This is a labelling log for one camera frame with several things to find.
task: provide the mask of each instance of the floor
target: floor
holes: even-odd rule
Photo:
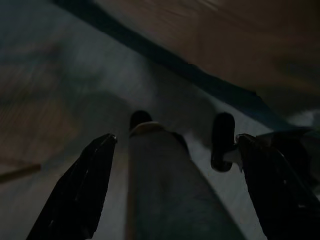
[[[245,179],[210,167],[217,113],[236,133],[270,132],[233,107],[44,0],[0,0],[0,170],[41,163],[0,185],[0,239],[25,239],[52,188],[93,138],[118,137],[107,201],[93,239],[124,239],[128,126],[139,109],[182,134],[195,164],[248,240],[265,239]]]

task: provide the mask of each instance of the foot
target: foot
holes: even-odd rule
[[[235,149],[235,119],[229,113],[216,116],[212,128],[211,167],[218,172],[228,172],[231,162],[224,161],[224,154]]]
[[[152,122],[152,118],[149,115],[149,113],[142,110],[136,111],[131,115],[129,130],[131,131],[139,124],[147,123],[147,122]]]

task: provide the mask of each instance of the wooden floor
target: wooden floor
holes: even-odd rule
[[[44,0],[0,0],[0,173],[40,163],[41,171],[0,185],[0,239],[25,239],[48,195],[95,137],[118,137],[107,201],[95,240],[124,238],[128,126],[150,112],[184,135],[193,161],[248,240],[265,239],[244,176],[210,168],[215,115],[236,132],[269,130],[229,105]]]

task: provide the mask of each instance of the shoe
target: shoe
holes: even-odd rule
[[[136,111],[131,115],[129,130],[131,131],[139,124],[147,123],[147,122],[152,122],[152,118],[149,115],[149,113],[142,110]]]
[[[224,161],[224,154],[236,148],[235,119],[231,114],[224,112],[216,116],[212,128],[211,142],[212,169],[221,173],[228,172],[232,163]]]

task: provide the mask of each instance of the black shoe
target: black shoe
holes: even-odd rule
[[[218,172],[228,172],[231,162],[224,161],[224,154],[235,147],[235,119],[229,113],[220,113],[216,116],[212,128],[211,167]]]
[[[142,110],[136,111],[131,115],[129,130],[131,131],[139,124],[146,123],[146,122],[152,122],[152,118],[149,115],[149,113]]]

